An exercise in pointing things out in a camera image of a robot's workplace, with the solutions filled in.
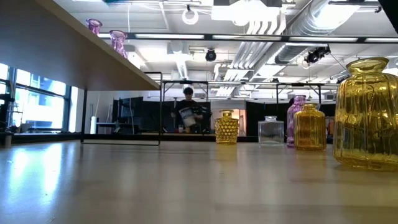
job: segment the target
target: yellow glass vase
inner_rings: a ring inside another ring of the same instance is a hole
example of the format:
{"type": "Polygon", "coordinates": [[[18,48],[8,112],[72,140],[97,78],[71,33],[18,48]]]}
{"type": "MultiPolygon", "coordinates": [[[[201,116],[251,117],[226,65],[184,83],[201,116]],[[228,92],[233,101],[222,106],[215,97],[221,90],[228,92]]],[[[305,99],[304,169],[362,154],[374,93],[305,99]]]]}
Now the yellow glass vase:
{"type": "Polygon", "coordinates": [[[326,117],[316,104],[305,104],[294,114],[294,146],[297,150],[322,151],[326,149],[326,117]]]}
{"type": "Polygon", "coordinates": [[[398,78],[382,73],[386,58],[351,62],[352,77],[336,99],[333,155],[342,164],[372,170],[398,169],[398,78]]]}
{"type": "Polygon", "coordinates": [[[221,144],[236,144],[238,139],[238,119],[232,118],[233,110],[221,111],[223,116],[216,120],[216,142],[221,144]]]}

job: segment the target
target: shelf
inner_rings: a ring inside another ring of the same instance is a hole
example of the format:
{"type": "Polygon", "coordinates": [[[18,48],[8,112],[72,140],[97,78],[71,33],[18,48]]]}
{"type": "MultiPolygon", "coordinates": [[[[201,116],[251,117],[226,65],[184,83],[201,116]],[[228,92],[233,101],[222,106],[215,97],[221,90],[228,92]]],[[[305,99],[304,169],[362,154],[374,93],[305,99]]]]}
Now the shelf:
{"type": "Polygon", "coordinates": [[[86,90],[159,85],[52,0],[0,3],[0,63],[86,90]]]}

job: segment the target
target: purple glass vase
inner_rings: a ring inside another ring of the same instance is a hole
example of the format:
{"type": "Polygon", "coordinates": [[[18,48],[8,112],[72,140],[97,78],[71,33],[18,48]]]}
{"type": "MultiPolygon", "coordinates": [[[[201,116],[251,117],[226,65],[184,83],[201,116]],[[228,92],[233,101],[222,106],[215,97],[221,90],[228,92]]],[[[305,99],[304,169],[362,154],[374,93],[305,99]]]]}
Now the purple glass vase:
{"type": "Polygon", "coordinates": [[[121,54],[124,58],[127,58],[127,52],[124,49],[123,42],[126,40],[127,34],[120,30],[111,30],[112,48],[121,54]]]}
{"type": "Polygon", "coordinates": [[[294,147],[294,114],[303,109],[305,95],[294,96],[293,105],[287,110],[287,146],[294,147]]]}
{"type": "Polygon", "coordinates": [[[98,35],[100,33],[100,28],[102,26],[102,23],[97,20],[97,19],[87,19],[86,23],[88,25],[88,29],[92,31],[95,35],[98,35]]]}

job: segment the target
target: glass bottle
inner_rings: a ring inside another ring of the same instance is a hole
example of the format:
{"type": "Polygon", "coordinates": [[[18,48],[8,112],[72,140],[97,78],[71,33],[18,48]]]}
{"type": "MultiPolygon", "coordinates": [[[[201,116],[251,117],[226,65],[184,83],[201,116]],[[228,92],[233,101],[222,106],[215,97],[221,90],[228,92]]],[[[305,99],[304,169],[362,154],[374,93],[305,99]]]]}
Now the glass bottle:
{"type": "Polygon", "coordinates": [[[112,48],[117,51],[124,58],[127,58],[127,52],[124,49],[123,42],[126,40],[127,34],[120,30],[111,30],[112,48]]]}
{"type": "Polygon", "coordinates": [[[294,96],[294,103],[287,110],[287,146],[294,147],[294,114],[303,109],[305,95],[294,96]]]}
{"type": "Polygon", "coordinates": [[[87,19],[86,23],[88,25],[88,29],[92,31],[95,35],[100,33],[100,28],[102,26],[102,22],[97,19],[87,19]]]}
{"type": "Polygon", "coordinates": [[[351,62],[352,77],[336,99],[333,155],[342,164],[373,170],[398,169],[398,78],[382,73],[386,58],[351,62]]]}
{"type": "Polygon", "coordinates": [[[216,119],[216,142],[219,144],[236,144],[238,139],[239,120],[232,118],[233,110],[222,110],[222,117],[216,119]]]}
{"type": "Polygon", "coordinates": [[[260,144],[283,144],[285,142],[284,122],[277,121],[277,116],[266,116],[258,122],[260,144]]]}
{"type": "Polygon", "coordinates": [[[294,147],[296,150],[322,151],[326,149],[326,117],[308,103],[294,115],[294,147]]]}

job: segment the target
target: vase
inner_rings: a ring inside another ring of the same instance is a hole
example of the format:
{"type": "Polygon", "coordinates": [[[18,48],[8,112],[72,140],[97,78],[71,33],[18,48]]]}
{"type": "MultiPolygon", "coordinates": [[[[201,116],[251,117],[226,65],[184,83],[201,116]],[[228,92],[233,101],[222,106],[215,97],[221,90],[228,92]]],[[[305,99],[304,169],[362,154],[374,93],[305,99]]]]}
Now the vase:
{"type": "Polygon", "coordinates": [[[283,144],[285,142],[284,122],[277,121],[276,116],[266,116],[265,121],[258,122],[260,144],[283,144]]]}
{"type": "Polygon", "coordinates": [[[123,44],[124,40],[126,40],[127,34],[120,30],[111,30],[109,34],[111,35],[112,48],[124,58],[127,58],[127,52],[124,49],[123,44]]]}
{"type": "Polygon", "coordinates": [[[287,110],[287,146],[294,147],[294,114],[303,109],[305,95],[294,96],[294,103],[287,110]]]}
{"type": "Polygon", "coordinates": [[[236,144],[239,120],[232,118],[233,110],[222,110],[222,117],[216,119],[216,142],[218,144],[236,144]]]}
{"type": "Polygon", "coordinates": [[[338,88],[335,159],[351,167],[398,170],[398,79],[383,73],[386,58],[351,62],[338,88]]]}
{"type": "Polygon", "coordinates": [[[316,104],[305,104],[294,115],[294,147],[296,150],[323,151],[326,149],[326,117],[316,104]]]}
{"type": "Polygon", "coordinates": [[[100,33],[100,28],[102,26],[102,23],[97,20],[97,19],[87,19],[86,23],[88,25],[88,29],[92,31],[95,35],[98,35],[100,33]]]}

